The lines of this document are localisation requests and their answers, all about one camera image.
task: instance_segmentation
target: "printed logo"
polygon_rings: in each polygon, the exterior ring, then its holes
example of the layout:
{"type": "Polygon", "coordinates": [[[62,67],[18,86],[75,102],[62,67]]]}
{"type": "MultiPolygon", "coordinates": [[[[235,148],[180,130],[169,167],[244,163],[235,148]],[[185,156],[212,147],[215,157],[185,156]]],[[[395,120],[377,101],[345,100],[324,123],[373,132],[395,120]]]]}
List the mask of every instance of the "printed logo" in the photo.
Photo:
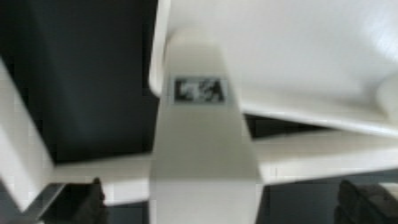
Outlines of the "printed logo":
{"type": "Polygon", "coordinates": [[[226,93],[219,78],[176,78],[174,102],[224,103],[226,93]]]}

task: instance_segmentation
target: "white surface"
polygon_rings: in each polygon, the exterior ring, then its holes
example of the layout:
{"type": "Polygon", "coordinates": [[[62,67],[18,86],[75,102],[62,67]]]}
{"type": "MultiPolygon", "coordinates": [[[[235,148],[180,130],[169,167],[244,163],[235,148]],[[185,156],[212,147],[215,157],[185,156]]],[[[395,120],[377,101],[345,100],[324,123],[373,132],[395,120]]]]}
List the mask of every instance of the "white surface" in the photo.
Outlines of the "white surface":
{"type": "Polygon", "coordinates": [[[0,180],[23,210],[46,186],[54,164],[0,60],[0,180]]]}
{"type": "Polygon", "coordinates": [[[221,52],[201,32],[178,33],[167,45],[166,66],[150,176],[151,223],[254,223],[263,187],[258,162],[221,52]],[[174,78],[198,76],[226,83],[228,103],[174,102],[174,78]]]}
{"type": "Polygon", "coordinates": [[[395,74],[382,82],[377,89],[377,102],[381,108],[398,124],[398,75],[395,74]]]}
{"type": "Polygon", "coordinates": [[[395,0],[160,0],[153,92],[166,38],[196,26],[222,43],[247,113],[398,137],[375,100],[398,71],[397,12],[395,0]]]}

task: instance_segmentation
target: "black surface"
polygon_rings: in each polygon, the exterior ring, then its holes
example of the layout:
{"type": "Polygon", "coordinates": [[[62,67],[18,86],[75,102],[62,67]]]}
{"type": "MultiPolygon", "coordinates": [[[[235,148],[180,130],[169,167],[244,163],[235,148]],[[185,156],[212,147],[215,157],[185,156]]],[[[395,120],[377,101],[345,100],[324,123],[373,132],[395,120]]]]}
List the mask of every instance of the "black surface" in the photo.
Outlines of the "black surface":
{"type": "Polygon", "coordinates": [[[0,4],[0,52],[55,162],[150,152],[157,1],[0,4]]]}

